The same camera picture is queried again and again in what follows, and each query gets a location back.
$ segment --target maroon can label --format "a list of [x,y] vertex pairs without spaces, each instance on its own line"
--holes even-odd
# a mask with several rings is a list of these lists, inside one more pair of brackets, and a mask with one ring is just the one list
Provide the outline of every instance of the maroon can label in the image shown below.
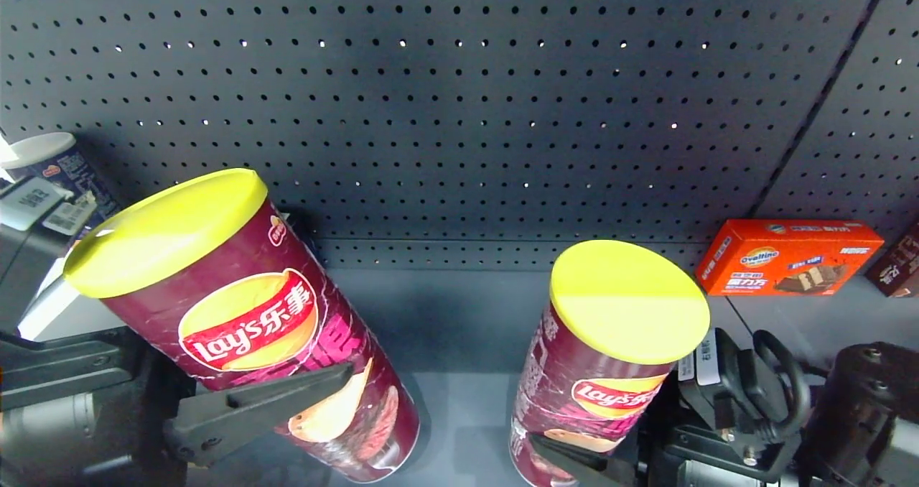
[[598,353],[559,319],[543,312],[533,336],[511,418],[516,470],[537,487],[577,485],[567,471],[537,454],[526,435],[611,453],[660,389],[672,363],[636,365]]
[[351,481],[385,478],[416,444],[416,406],[380,344],[267,200],[194,264],[103,302],[212,390],[354,363],[344,388],[276,428]]

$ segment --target barcode label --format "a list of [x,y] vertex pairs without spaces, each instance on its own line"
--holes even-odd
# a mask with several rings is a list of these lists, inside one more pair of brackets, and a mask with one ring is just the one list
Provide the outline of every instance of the barcode label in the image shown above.
[[721,382],[722,374],[718,369],[718,344],[715,343],[715,329],[712,329],[696,349],[696,383],[699,383],[699,386],[706,386]]
[[696,376],[696,363],[693,361],[695,355],[689,353],[689,356],[684,357],[680,360],[679,364],[676,366],[676,380],[677,381],[686,381],[687,379],[693,379]]
[[17,183],[0,198],[4,225],[26,232],[60,202],[60,195],[48,180],[32,178]]
[[73,236],[81,231],[94,210],[95,203],[60,203],[55,211],[42,221],[42,226],[66,236]]

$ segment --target blue snack can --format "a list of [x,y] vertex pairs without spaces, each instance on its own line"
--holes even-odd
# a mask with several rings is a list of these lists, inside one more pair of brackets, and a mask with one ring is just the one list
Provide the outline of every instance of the blue snack can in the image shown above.
[[0,167],[16,180],[37,176],[77,196],[95,202],[96,210],[90,216],[88,227],[101,224],[115,215],[121,206],[112,197],[108,187],[76,149],[76,137],[65,131],[40,134],[10,144],[14,158],[0,161]]

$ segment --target perforated metal panel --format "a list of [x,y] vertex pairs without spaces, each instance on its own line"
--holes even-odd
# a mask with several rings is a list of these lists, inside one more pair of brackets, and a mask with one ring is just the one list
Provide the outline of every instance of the perforated metal panel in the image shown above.
[[2,0],[0,124],[132,200],[252,167],[319,237],[704,242],[866,3]]
[[760,215],[860,218],[897,238],[919,213],[919,0],[880,0]]

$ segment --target white can lid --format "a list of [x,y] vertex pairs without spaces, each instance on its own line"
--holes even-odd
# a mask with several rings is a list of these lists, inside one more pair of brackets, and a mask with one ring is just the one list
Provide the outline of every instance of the white can lid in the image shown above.
[[66,131],[55,131],[50,134],[40,134],[24,138],[17,143],[10,144],[16,157],[13,160],[0,160],[0,167],[5,170],[15,170],[19,167],[32,166],[44,159],[71,149],[76,144],[76,137]]

